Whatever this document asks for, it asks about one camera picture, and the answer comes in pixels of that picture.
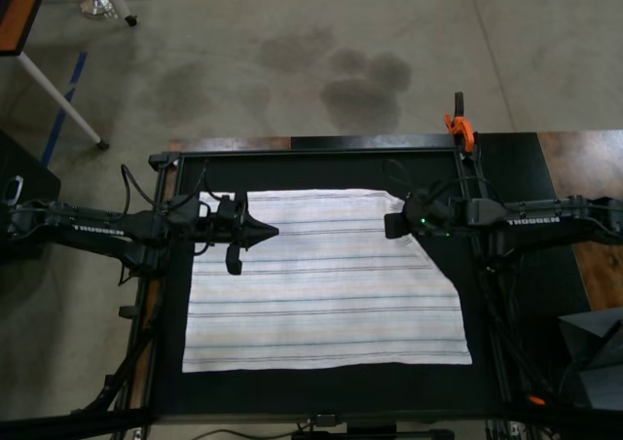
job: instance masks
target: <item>blue tape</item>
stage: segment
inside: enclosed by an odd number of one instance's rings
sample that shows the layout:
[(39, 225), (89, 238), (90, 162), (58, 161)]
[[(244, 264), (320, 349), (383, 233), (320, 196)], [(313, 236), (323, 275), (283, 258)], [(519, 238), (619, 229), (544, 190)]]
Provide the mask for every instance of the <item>blue tape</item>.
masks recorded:
[(71, 75), (71, 80), (69, 80), (70, 85), (76, 85), (78, 83), (78, 80), (80, 80), (80, 75), (82, 75), (82, 69), (85, 68), (86, 61), (87, 52), (80, 52), (80, 55), (78, 55), (78, 61), (76, 62), (76, 66), (74, 67), (74, 73)]
[[(76, 92), (75, 88), (69, 90), (69, 92), (65, 95), (65, 99), (71, 102), (71, 99), (74, 97), (74, 92)], [(46, 149), (43, 152), (43, 156), (41, 157), (41, 164), (45, 167), (50, 165), (50, 161), (52, 160), (52, 153), (55, 150), (56, 143), (58, 142), (58, 136), (60, 135), (60, 130), (62, 129), (62, 125), (65, 122), (65, 118), (67, 117), (67, 113), (60, 109), (58, 114), (56, 114), (55, 124), (52, 126), (52, 133), (50, 133), (50, 138), (48, 138), (48, 144), (46, 145)]]
[[(65, 95), (65, 99), (71, 102), (71, 99), (74, 97), (74, 93), (76, 92), (76, 85), (78, 84), (78, 80), (80, 80), (80, 76), (82, 75), (82, 70), (85, 68), (85, 63), (87, 62), (87, 52), (82, 51), (78, 55), (78, 61), (74, 66), (74, 71), (71, 74), (71, 79), (69, 80), (69, 84), (73, 86), (69, 92)], [(46, 144), (46, 149), (43, 152), (43, 156), (41, 157), (41, 164), (45, 167), (50, 165), (50, 161), (52, 160), (52, 154), (55, 150), (56, 143), (58, 142), (58, 137), (60, 136), (60, 131), (62, 129), (62, 125), (65, 122), (65, 118), (67, 114), (65, 111), (60, 109), (56, 114), (55, 123), (52, 126), (52, 132), (50, 133), (50, 137), (48, 138), (48, 143)]]

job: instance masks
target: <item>white towel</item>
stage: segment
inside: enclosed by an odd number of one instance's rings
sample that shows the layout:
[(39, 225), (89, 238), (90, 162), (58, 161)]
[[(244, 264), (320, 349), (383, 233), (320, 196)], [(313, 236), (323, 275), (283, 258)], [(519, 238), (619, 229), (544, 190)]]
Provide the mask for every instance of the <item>white towel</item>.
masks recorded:
[(403, 201), (371, 190), (248, 196), (279, 235), (240, 253), (240, 276), (227, 273), (227, 245), (195, 258), (183, 372), (471, 363), (452, 283), (411, 236), (385, 238), (384, 215)]

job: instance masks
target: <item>black table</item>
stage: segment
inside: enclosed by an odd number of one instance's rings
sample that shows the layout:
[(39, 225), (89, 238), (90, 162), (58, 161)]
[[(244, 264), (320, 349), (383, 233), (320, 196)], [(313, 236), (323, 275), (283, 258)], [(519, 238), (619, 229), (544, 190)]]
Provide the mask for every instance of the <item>black table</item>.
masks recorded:
[[(503, 200), (555, 198), (535, 134), (486, 134), (480, 145), (484, 174)], [(418, 187), (458, 176), (456, 148), (449, 135), (293, 138), (286, 148), (262, 154), (183, 154), (174, 190), (182, 194), (192, 190), (206, 157), (215, 191), (370, 188), (404, 197), (406, 192), (382, 174), (383, 159), (388, 157), (404, 163)], [(164, 178), (159, 185), (162, 192)], [(161, 334), (151, 360), (151, 383), (146, 386), (153, 414), (162, 422), (303, 422), (318, 414), (335, 414), (343, 422), (498, 417), (503, 403), (470, 243), (462, 238), (428, 238), (421, 244), (458, 289), (473, 365), (374, 364), (182, 374), (192, 265), (192, 249), (182, 247), (171, 256)], [(527, 257), (518, 284), (522, 314), (528, 321), (590, 309), (570, 247)], [(548, 344), (550, 337), (543, 335), (542, 343)]]

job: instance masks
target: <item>handle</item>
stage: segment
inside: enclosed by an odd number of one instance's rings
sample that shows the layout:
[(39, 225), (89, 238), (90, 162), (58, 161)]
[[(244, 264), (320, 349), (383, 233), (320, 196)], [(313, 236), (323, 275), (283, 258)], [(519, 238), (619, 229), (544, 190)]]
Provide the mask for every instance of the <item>handle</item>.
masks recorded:
[[(9, 190), (14, 182), (17, 183), (18, 186), (16, 187), (16, 192), (13, 198), (9, 199), (7, 196), (9, 195)], [(22, 187), (23, 187), (23, 177), (21, 177), (20, 175), (16, 175), (14, 178), (9, 179), (7, 183), (4, 185), (4, 190), (2, 191), (2, 203), (7, 204), (8, 206), (15, 205), (19, 200), (19, 196), (21, 195)]]

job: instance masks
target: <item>clamp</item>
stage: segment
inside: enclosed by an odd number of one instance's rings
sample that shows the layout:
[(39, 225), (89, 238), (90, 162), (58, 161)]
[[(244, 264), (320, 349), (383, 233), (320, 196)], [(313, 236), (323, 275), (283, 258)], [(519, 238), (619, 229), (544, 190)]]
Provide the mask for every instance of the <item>clamp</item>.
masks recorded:
[(448, 131), (452, 135), (462, 136), (465, 154), (471, 155), (475, 145), (474, 130), (472, 130), (469, 121), (465, 119), (464, 112), (463, 93), (455, 92), (455, 117), (451, 119), (450, 114), (446, 114), (444, 120), (446, 121)]

